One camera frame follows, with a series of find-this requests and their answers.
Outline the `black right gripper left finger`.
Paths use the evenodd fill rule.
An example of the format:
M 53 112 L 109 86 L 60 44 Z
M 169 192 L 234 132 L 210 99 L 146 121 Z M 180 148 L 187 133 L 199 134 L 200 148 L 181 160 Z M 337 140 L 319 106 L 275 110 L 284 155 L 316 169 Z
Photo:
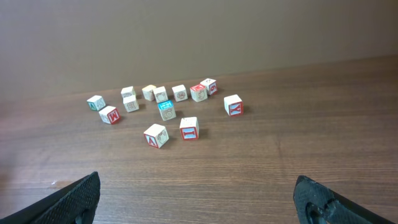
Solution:
M 97 171 L 1 219 L 1 224 L 92 223 L 100 200 Z

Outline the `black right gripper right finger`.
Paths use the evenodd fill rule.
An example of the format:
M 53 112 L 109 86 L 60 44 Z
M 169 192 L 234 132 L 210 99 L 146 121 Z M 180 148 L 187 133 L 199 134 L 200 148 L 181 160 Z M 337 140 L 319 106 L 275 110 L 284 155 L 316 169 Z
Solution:
M 300 224 L 393 224 L 305 175 L 297 178 L 293 200 Z

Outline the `red letter A block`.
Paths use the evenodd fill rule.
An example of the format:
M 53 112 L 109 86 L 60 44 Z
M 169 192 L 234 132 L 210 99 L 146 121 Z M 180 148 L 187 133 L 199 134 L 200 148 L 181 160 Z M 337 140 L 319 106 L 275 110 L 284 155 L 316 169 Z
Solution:
M 156 148 L 161 148 L 168 140 L 169 135 L 167 129 L 163 125 L 153 124 L 144 131 L 144 137 L 148 145 Z

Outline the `blue top spiral block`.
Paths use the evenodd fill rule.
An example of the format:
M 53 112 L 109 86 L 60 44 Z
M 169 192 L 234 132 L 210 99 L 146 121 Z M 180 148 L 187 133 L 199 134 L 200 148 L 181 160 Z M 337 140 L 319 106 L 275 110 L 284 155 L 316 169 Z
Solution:
M 158 108 L 163 121 L 167 121 L 176 117 L 174 104 L 171 100 L 159 103 Z

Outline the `red letter M block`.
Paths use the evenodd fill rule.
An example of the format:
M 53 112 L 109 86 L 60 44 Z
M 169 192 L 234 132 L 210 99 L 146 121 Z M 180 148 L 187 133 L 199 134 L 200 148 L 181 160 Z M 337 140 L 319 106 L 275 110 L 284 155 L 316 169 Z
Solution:
M 121 119 L 118 109 L 114 106 L 105 106 L 99 111 L 99 115 L 106 124 L 114 124 Z

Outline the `letter B wooden block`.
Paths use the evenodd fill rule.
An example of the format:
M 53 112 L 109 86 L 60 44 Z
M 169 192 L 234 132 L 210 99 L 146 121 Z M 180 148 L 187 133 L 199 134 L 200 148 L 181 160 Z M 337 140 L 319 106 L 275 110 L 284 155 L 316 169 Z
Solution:
M 123 98 L 123 104 L 128 113 L 137 111 L 139 109 L 139 104 L 135 95 Z

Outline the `red top wooden block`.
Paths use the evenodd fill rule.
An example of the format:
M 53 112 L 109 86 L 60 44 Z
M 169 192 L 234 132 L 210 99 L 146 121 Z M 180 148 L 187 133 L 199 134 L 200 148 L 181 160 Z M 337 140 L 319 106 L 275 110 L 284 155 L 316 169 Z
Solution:
M 196 102 L 201 102 L 208 98 L 206 87 L 202 84 L 197 84 L 190 88 L 192 99 Z

